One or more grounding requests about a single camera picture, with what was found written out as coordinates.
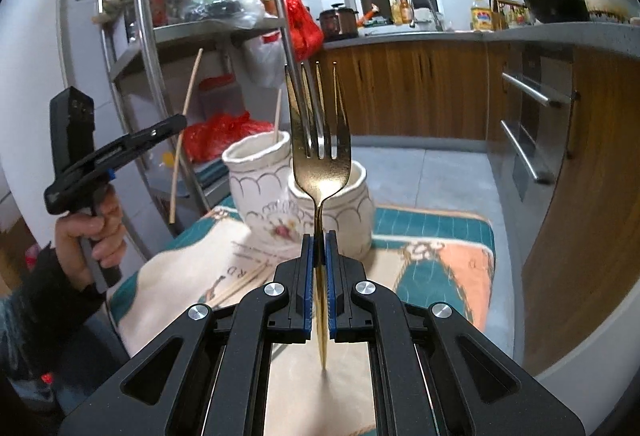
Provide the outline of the person's left hand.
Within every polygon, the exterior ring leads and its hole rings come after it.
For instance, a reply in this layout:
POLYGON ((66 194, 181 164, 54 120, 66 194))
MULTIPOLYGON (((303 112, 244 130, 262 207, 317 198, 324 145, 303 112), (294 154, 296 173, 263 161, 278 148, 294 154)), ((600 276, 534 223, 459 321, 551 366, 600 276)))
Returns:
POLYGON ((92 285, 89 261, 103 269, 118 267, 126 253, 126 228, 122 206, 112 186, 98 208, 98 215, 77 212, 56 220, 54 249, 70 284, 79 291, 92 285))

